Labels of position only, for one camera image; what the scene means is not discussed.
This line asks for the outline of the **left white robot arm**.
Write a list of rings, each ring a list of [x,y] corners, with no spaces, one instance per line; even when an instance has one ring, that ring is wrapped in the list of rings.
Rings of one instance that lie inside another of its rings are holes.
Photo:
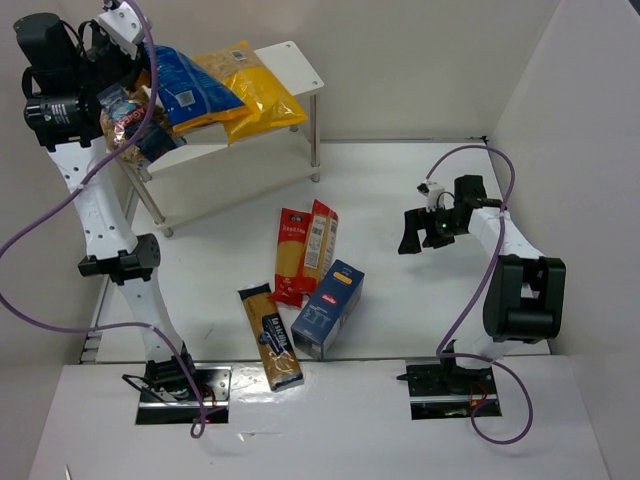
[[[54,13],[27,15],[14,24],[17,43],[30,65],[23,73],[24,118],[64,177],[86,242],[82,276],[106,276],[124,295],[142,324],[146,370],[142,378],[156,399],[189,398],[195,367],[164,303],[157,269],[157,238],[137,235],[119,204],[104,157],[113,157],[100,124],[100,97],[128,91],[148,58],[140,40],[103,17],[88,22],[91,45]]]

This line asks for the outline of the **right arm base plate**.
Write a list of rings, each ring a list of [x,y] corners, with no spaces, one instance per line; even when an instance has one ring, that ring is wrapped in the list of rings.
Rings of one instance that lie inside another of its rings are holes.
[[[491,369],[453,374],[439,363],[407,364],[396,377],[407,385],[412,420],[470,418],[502,415]]]

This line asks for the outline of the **blue orange pasta bag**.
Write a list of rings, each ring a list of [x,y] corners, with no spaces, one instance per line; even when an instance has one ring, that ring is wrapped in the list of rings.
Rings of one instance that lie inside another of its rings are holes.
[[[175,133],[242,119],[251,109],[229,88],[178,50],[156,44],[157,95]]]

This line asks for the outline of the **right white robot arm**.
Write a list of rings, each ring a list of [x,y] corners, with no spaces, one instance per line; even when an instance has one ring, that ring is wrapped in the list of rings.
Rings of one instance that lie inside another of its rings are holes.
[[[503,202],[487,196],[483,178],[464,175],[454,181],[453,205],[445,206],[445,188],[432,180],[417,190],[424,207],[404,213],[398,253],[418,254],[473,236],[490,256],[483,277],[481,324],[463,338],[446,336],[439,349],[442,364],[470,374],[484,370],[511,350],[557,337],[561,327],[566,266],[535,248],[510,218]]]

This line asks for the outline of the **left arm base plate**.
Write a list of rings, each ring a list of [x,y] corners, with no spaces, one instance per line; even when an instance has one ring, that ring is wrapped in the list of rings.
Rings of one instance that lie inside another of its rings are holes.
[[[142,376],[123,374],[122,380],[139,394],[137,425],[191,424],[199,419],[199,402],[190,387],[182,393],[154,391]],[[232,380],[230,365],[199,363],[195,382],[207,413],[207,424],[227,424]]]

